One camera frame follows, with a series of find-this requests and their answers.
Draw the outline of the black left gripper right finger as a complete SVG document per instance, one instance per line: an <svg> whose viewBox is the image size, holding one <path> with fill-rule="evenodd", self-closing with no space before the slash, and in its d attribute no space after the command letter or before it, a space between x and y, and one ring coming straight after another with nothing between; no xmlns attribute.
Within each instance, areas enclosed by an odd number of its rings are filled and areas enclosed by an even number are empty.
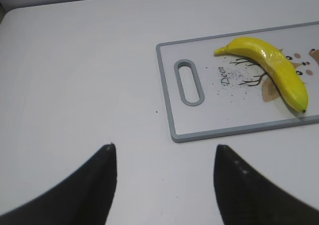
<svg viewBox="0 0 319 225"><path fill-rule="evenodd" d="M317 225L319 211L287 193L240 157L218 145L213 183L225 225Z"/></svg>

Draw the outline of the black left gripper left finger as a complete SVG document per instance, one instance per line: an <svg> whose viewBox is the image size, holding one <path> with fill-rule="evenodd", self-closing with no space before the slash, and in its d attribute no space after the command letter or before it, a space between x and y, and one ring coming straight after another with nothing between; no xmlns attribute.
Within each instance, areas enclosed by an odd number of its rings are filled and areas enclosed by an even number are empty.
<svg viewBox="0 0 319 225"><path fill-rule="evenodd" d="M58 185L0 217L2 225L104 225L117 186L113 143Z"/></svg>

